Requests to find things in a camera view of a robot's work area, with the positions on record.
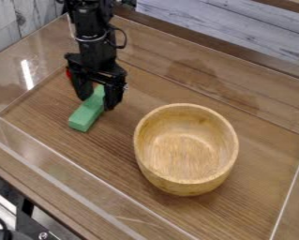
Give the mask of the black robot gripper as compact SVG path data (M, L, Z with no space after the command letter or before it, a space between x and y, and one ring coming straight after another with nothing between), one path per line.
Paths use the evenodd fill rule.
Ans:
M79 52L68 52L68 74L75 94L87 100L94 93L92 84L104 85L104 106L111 111L122 102L127 72L116 63L116 51L126 48L127 42L116 43L116 37L76 37Z

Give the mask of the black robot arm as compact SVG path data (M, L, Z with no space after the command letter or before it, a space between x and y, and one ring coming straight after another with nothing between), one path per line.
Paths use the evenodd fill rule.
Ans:
M127 47L128 39L116 44L115 32L126 32L110 23L114 16L114 0L64 0L70 23L75 27L74 39L79 52L67 52L67 73L76 96L87 100L92 84L104 87L103 103L107 111L123 100L127 87L127 71L116 62L116 51Z

